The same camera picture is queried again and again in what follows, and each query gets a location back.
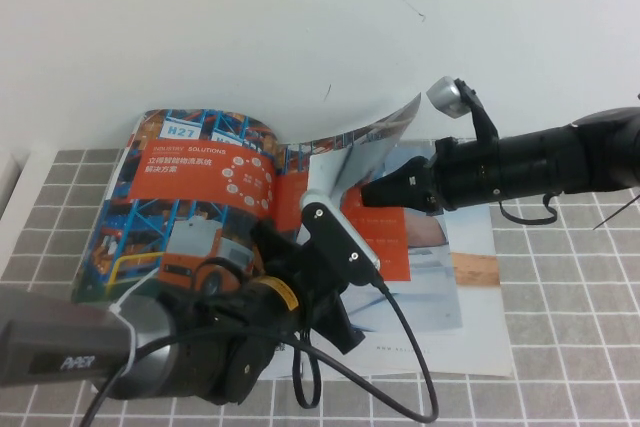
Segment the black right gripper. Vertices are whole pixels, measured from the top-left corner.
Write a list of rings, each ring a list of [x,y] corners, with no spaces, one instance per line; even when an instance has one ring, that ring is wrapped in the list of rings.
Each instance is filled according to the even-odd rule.
[[[392,173],[365,184],[361,188],[363,205],[440,213],[441,207],[453,211],[504,199],[498,137],[468,142],[446,137],[435,148],[431,164],[434,198],[429,160],[415,156]]]

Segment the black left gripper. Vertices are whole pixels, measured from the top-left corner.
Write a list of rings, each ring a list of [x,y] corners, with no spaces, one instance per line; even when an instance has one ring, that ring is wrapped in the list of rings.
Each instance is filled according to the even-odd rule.
[[[304,325],[348,354],[364,340],[349,319],[340,294],[346,280],[312,241],[297,244],[283,236],[271,219],[250,231],[257,251],[258,273],[283,279],[302,301]]]

